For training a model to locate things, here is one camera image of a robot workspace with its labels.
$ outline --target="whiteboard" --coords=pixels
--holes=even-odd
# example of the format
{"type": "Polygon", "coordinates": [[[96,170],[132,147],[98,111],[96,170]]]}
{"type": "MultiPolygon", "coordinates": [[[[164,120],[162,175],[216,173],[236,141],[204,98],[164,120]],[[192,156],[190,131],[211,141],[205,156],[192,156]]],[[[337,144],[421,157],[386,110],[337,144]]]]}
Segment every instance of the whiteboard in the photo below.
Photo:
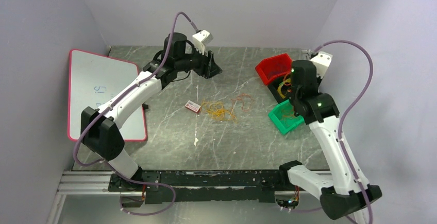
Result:
{"type": "MultiPolygon", "coordinates": [[[[86,107],[96,109],[129,85],[138,76],[134,63],[81,50],[70,51],[68,137],[80,136],[80,116],[86,107]]],[[[146,118],[139,107],[120,130],[125,141],[147,139],[146,118]]]]}

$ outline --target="table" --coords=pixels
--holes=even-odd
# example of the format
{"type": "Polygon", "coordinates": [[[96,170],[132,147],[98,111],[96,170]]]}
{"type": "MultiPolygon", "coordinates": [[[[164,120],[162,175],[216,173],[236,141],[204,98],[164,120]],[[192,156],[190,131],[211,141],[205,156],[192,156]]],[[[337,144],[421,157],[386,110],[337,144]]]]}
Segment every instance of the table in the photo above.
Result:
{"type": "MultiPolygon", "coordinates": [[[[113,46],[109,56],[136,63],[140,68],[162,46],[113,46]]],[[[276,169],[299,160],[309,169],[328,169],[315,136],[306,125],[282,135],[267,114],[277,105],[264,86],[255,66],[264,58],[287,53],[300,59],[300,49],[209,47],[223,72],[204,79],[194,72],[183,81],[173,82],[147,101],[148,140],[128,142],[126,151],[143,169],[223,170],[276,169]],[[248,112],[235,107],[237,123],[217,121],[207,113],[196,115],[186,109],[188,100],[200,104],[222,101],[231,107],[231,98],[249,94],[255,100],[248,112]]],[[[91,162],[98,157],[84,145],[79,159],[91,162]]],[[[74,170],[107,170],[104,164],[73,166],[74,170]]]]}

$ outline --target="green plastic basket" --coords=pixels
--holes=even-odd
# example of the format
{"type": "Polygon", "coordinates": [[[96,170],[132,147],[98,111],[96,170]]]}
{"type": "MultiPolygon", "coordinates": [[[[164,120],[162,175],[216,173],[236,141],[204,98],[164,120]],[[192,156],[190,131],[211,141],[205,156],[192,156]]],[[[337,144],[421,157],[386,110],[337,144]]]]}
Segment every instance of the green plastic basket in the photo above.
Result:
{"type": "Polygon", "coordinates": [[[302,116],[295,117],[291,115],[293,113],[292,110],[293,106],[288,100],[286,100],[278,104],[268,114],[268,117],[273,121],[283,135],[304,123],[304,118],[302,116]]]}

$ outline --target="red plastic basket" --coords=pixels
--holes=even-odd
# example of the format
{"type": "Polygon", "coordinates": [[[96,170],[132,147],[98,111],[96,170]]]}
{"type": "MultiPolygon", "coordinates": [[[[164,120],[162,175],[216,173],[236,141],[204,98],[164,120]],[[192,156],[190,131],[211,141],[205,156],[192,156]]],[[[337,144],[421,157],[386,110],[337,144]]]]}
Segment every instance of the red plastic basket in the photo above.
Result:
{"type": "Polygon", "coordinates": [[[256,67],[264,85],[269,85],[278,76],[283,76],[291,70],[291,58],[288,54],[281,54],[263,59],[256,67]]]}

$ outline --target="marble surface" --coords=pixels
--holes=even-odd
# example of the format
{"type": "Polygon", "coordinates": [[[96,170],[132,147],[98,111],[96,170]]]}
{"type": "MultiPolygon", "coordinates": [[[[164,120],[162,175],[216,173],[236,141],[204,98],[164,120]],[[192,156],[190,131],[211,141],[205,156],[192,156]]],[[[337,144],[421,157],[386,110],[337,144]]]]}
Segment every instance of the marble surface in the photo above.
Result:
{"type": "MultiPolygon", "coordinates": [[[[110,57],[142,67],[162,46],[113,46],[110,57]]],[[[300,59],[299,49],[210,47],[223,72],[204,79],[192,72],[183,81],[173,82],[147,101],[148,140],[127,142],[126,151],[143,169],[221,170],[276,169],[299,160],[309,169],[328,169],[315,136],[306,125],[282,135],[267,114],[277,105],[262,83],[255,66],[264,58],[287,53],[300,59]],[[235,107],[238,122],[216,121],[207,113],[196,115],[184,107],[188,100],[200,104],[222,101],[231,107],[231,98],[249,94],[255,102],[250,111],[235,107]]],[[[97,156],[81,146],[79,158],[91,162],[97,156]]],[[[75,170],[107,169],[103,164],[74,165],[75,170]]]]}

